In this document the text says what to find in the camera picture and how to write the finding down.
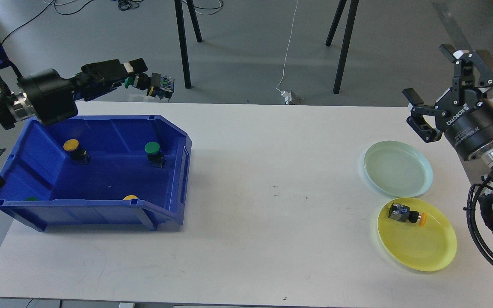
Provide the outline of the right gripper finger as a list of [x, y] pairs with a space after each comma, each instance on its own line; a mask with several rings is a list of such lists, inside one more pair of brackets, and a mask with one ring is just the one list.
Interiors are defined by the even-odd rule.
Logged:
[[437, 108], [437, 105], [433, 107], [426, 105], [421, 96], [412, 88], [403, 89], [402, 93], [411, 105], [407, 124], [424, 142], [439, 141], [443, 134], [442, 131], [431, 127], [427, 123], [425, 116], [445, 118], [448, 117], [449, 111], [440, 110]]
[[440, 52], [454, 64], [452, 101], [464, 101], [466, 90], [493, 89], [493, 55], [487, 50], [456, 50], [453, 45], [442, 44]]

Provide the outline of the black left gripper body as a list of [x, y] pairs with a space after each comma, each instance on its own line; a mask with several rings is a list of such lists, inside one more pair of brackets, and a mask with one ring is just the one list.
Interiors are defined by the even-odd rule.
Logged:
[[21, 76], [18, 86], [39, 122], [53, 125], [78, 115], [74, 93], [79, 75], [63, 78], [55, 69]]

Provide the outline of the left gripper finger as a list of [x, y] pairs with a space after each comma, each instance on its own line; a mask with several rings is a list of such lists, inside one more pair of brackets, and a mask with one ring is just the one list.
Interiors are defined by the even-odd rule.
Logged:
[[95, 62], [81, 67], [81, 72], [92, 80], [123, 80], [148, 70], [142, 58], [120, 63], [118, 59]]
[[84, 84], [75, 90], [75, 100], [91, 101], [113, 92], [125, 84], [126, 79]]

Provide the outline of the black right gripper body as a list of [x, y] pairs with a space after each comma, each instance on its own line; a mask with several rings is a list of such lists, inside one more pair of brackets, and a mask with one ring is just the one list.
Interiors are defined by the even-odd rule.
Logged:
[[437, 129], [463, 160], [473, 160], [480, 148], [493, 142], [493, 103], [480, 90], [457, 92], [450, 88], [436, 101], [436, 107], [448, 112], [436, 119]]

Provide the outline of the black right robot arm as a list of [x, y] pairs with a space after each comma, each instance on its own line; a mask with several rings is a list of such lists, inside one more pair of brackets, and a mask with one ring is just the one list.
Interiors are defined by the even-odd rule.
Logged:
[[409, 101], [407, 124], [426, 143], [448, 140], [464, 161], [481, 159], [490, 169], [482, 182], [473, 184], [464, 207], [467, 227], [475, 246], [493, 266], [493, 251], [477, 226], [475, 212], [493, 232], [493, 56], [487, 50], [459, 50], [442, 44], [441, 53], [454, 65], [452, 84], [435, 102], [427, 105], [412, 88], [403, 90]]

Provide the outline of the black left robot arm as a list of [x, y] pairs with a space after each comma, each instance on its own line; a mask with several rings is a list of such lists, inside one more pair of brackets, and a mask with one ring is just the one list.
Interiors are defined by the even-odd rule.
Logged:
[[143, 59], [125, 63], [113, 59], [86, 64], [71, 78], [61, 77], [54, 69], [24, 76], [0, 41], [0, 124], [10, 130], [30, 117], [43, 125], [67, 120], [78, 114], [77, 100], [96, 99], [121, 85], [148, 89], [147, 70]]

